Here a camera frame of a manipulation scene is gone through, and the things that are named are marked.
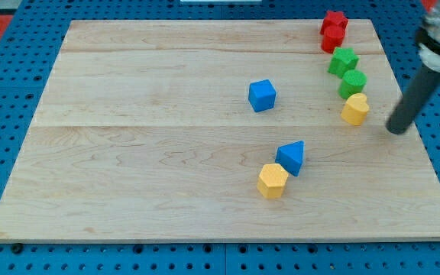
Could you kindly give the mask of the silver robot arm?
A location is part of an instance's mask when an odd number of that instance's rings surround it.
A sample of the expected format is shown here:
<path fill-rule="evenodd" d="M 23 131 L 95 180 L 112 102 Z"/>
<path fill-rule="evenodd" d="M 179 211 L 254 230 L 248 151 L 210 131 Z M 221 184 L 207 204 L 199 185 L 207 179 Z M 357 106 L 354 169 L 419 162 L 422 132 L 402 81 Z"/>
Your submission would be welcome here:
<path fill-rule="evenodd" d="M 440 1 L 422 17 L 415 37 L 422 65 L 386 122 L 393 134 L 403 134 L 440 86 Z"/>

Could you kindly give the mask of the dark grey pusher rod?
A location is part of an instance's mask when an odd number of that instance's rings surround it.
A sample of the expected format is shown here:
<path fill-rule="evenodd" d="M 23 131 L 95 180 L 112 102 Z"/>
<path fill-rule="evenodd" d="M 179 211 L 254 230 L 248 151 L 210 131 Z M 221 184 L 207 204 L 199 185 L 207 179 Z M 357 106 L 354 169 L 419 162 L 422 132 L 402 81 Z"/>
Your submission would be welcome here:
<path fill-rule="evenodd" d="M 440 86 L 440 72 L 422 64 L 385 124 L 392 134 L 404 134 Z"/>

